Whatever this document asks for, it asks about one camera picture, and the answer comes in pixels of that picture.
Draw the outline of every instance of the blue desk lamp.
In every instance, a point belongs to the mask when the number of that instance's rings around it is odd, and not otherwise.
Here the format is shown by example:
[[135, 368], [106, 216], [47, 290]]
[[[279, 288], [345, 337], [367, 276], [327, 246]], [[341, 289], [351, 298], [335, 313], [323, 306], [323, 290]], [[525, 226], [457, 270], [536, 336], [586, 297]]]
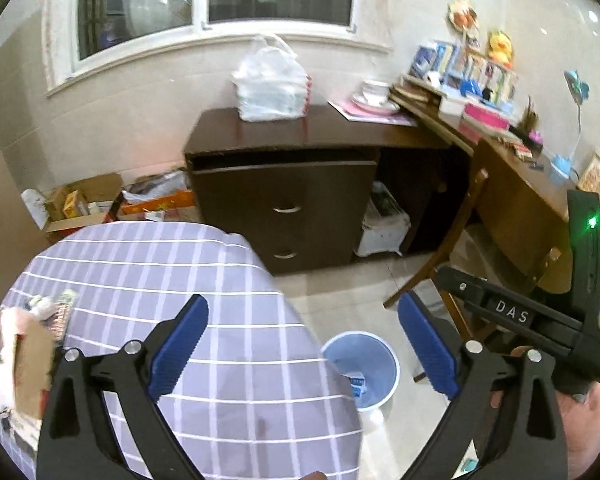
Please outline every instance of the blue desk lamp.
[[582, 104], [589, 99], [589, 85], [580, 79], [577, 70], [565, 70], [564, 78], [567, 80], [567, 85], [569, 85], [571, 97], [573, 97], [573, 101], [578, 106], [578, 140], [576, 140], [576, 144], [573, 147], [573, 151], [569, 158], [556, 155], [554, 160], [551, 161], [551, 166], [558, 174], [560, 174], [560, 176], [568, 178], [571, 174], [571, 167], [576, 155], [576, 150], [578, 149], [578, 144], [580, 143], [580, 138], [582, 138]]

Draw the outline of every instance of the dark wooden cabinet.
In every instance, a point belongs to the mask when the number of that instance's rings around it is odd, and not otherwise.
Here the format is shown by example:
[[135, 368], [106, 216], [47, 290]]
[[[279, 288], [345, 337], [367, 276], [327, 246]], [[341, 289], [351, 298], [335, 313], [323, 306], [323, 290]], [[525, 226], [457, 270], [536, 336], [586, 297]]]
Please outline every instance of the dark wooden cabinet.
[[372, 160], [193, 171], [206, 223], [242, 234], [270, 272], [350, 262], [376, 173]]
[[[419, 126], [350, 122], [330, 106], [265, 123], [224, 108], [200, 116], [184, 156], [203, 220], [243, 235], [281, 274], [351, 261], [381, 152], [394, 148], [418, 156], [446, 144]], [[427, 197], [429, 180], [405, 184], [426, 184]]]

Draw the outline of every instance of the drawer handle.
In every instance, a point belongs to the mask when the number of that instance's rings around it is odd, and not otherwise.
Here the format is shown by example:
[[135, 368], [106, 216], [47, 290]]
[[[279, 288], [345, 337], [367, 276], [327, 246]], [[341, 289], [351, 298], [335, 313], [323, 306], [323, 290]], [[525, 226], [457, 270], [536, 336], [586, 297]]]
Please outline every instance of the drawer handle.
[[273, 257], [279, 260], [290, 260], [291, 258], [295, 258], [298, 253], [287, 253], [287, 254], [274, 254]]
[[288, 215], [291, 213], [297, 213], [301, 209], [302, 209], [302, 206], [297, 205], [295, 207], [292, 207], [291, 209], [280, 209], [279, 207], [275, 207], [275, 208], [273, 208], [273, 211], [275, 211], [276, 213], [282, 213], [282, 214]]

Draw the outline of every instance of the stuffed toy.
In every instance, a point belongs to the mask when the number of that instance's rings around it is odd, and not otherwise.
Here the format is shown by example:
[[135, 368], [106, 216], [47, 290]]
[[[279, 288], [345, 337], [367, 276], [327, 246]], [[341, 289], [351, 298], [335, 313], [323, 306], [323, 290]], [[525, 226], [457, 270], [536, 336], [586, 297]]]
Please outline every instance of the stuffed toy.
[[489, 33], [489, 49], [487, 54], [492, 61], [500, 63], [509, 69], [513, 68], [511, 38], [501, 30], [494, 30]]

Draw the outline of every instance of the blue gripper pad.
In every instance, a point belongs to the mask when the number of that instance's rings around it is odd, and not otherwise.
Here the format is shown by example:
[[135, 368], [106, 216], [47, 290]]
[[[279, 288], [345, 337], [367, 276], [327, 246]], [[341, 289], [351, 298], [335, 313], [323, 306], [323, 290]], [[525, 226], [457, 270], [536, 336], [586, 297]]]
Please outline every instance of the blue gripper pad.
[[209, 307], [206, 300], [199, 296], [184, 314], [181, 314], [174, 319], [177, 322], [176, 327], [151, 362], [147, 392], [154, 402], [157, 402], [160, 396], [173, 391], [206, 329]]
[[[403, 294], [400, 298], [398, 319], [422, 363], [433, 389], [445, 394], [450, 400], [453, 399], [460, 391], [460, 386], [456, 381], [458, 361], [447, 345], [451, 344], [452, 349], [457, 350], [453, 347], [458, 343], [462, 344], [459, 335], [455, 339], [447, 330], [444, 330], [441, 323], [445, 323], [452, 330], [454, 329], [448, 321], [434, 319], [413, 291]], [[438, 333], [434, 325], [441, 328], [441, 332], [444, 333]], [[444, 341], [441, 335], [446, 336], [445, 339], [450, 337], [452, 340]]]

